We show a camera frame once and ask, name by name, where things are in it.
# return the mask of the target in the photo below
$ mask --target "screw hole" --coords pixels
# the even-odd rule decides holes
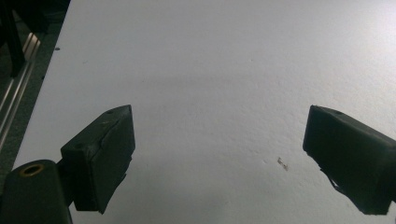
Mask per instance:
[[[20,175],[23,177],[29,177],[40,173],[43,169],[43,164],[33,164],[21,170]]]

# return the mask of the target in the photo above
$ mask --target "white surface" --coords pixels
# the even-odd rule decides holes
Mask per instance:
[[[394,223],[302,143],[310,105],[396,138],[395,35],[394,1],[72,1],[16,166],[131,104],[128,175],[75,223]]]

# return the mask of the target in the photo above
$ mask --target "small debris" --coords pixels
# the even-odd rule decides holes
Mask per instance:
[[[287,164],[283,163],[283,161],[280,157],[277,158],[277,163],[279,163],[279,165],[281,165],[283,167],[283,169],[285,169],[285,171],[289,170],[289,166]]]

